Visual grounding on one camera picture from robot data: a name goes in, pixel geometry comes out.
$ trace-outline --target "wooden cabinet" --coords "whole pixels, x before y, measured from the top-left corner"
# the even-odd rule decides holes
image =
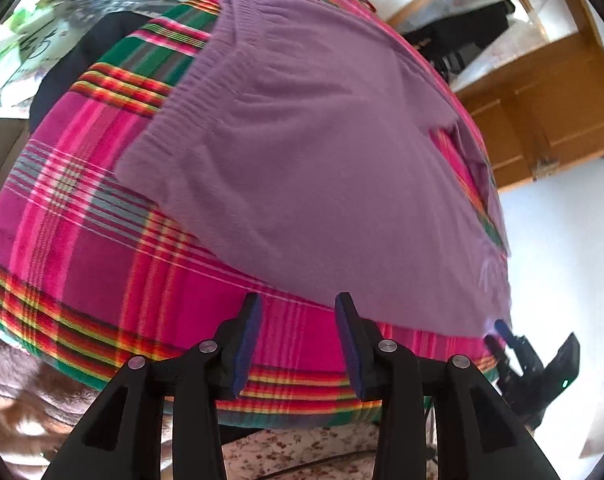
[[[574,34],[458,93],[478,124],[499,187],[604,154],[604,51]]]

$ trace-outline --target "black cable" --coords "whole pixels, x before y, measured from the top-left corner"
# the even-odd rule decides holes
[[[282,469],[281,471],[276,471],[275,473],[269,473],[268,475],[259,476],[255,480],[268,480],[269,478],[275,478],[280,475],[284,475],[286,473],[293,473],[295,471],[299,471],[301,469],[307,469],[309,467],[314,467],[316,465],[327,464],[330,462],[334,462],[336,460],[344,460],[347,458],[360,457],[360,456],[369,456],[375,455],[377,453],[377,449],[365,449],[360,451],[351,451],[349,453],[343,453],[340,455],[329,456],[327,458],[321,458],[320,460],[314,460],[313,462],[307,462],[305,464],[296,465],[293,467],[289,467],[286,469]]]

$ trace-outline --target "purple fabric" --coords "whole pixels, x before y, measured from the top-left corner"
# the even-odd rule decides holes
[[[117,178],[281,290],[328,305],[348,290],[366,317],[445,335],[508,322],[503,255],[429,139],[468,134],[431,75],[329,5],[220,4]]]

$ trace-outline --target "colorful plaid cloth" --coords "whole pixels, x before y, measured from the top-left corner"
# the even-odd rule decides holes
[[[395,34],[356,0],[320,1]],[[211,337],[254,290],[264,301],[262,331],[248,384],[236,401],[218,403],[220,421],[274,428],[371,419],[380,404],[350,389],[331,308],[226,266],[114,179],[115,162],[206,45],[219,12],[217,0],[191,0],[148,22],[93,65],[29,140],[0,194],[0,328],[102,388],[132,354],[166,359]],[[501,245],[448,136],[433,138]],[[380,328],[421,356],[462,353],[484,371],[495,364],[479,338]]]

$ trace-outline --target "metal screw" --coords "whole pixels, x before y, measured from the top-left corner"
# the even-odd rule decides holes
[[[465,355],[454,355],[452,361],[457,368],[469,368],[471,365],[471,361]]]
[[[206,341],[202,341],[200,343],[200,352],[203,354],[210,354],[211,352],[215,352],[218,349],[218,343],[213,341],[213,339],[207,339]]]
[[[128,360],[128,367],[132,370],[140,370],[146,364],[146,359],[144,359],[141,355],[136,355]]]
[[[397,343],[392,339],[383,339],[378,343],[378,348],[383,352],[395,352],[397,350]]]

